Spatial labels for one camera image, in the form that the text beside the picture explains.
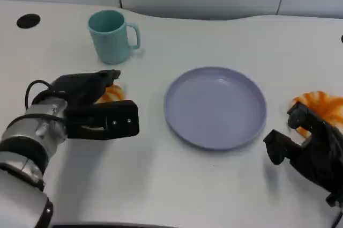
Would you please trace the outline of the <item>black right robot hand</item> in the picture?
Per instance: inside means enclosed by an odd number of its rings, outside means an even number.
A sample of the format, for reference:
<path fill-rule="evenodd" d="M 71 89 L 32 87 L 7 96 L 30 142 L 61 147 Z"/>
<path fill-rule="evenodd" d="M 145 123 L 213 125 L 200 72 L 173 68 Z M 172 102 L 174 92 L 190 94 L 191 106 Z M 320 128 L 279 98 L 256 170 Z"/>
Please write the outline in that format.
<path fill-rule="evenodd" d="M 294 169 L 330 193 L 342 192 L 342 134 L 306 105 L 297 102 L 287 112 L 288 126 L 303 128 L 310 137 L 298 145 L 286 135 L 272 130 L 264 139 L 272 163 L 286 158 Z"/>

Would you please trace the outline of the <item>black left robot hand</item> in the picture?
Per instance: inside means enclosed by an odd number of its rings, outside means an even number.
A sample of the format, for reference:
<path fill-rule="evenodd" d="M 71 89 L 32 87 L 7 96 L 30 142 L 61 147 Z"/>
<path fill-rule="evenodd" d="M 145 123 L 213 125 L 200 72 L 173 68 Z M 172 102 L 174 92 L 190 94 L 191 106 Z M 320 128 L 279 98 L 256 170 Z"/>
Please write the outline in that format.
<path fill-rule="evenodd" d="M 91 105 L 105 94 L 106 88 L 113 85 L 120 74 L 119 70 L 111 69 L 62 75 L 51 85 L 69 105 Z"/>

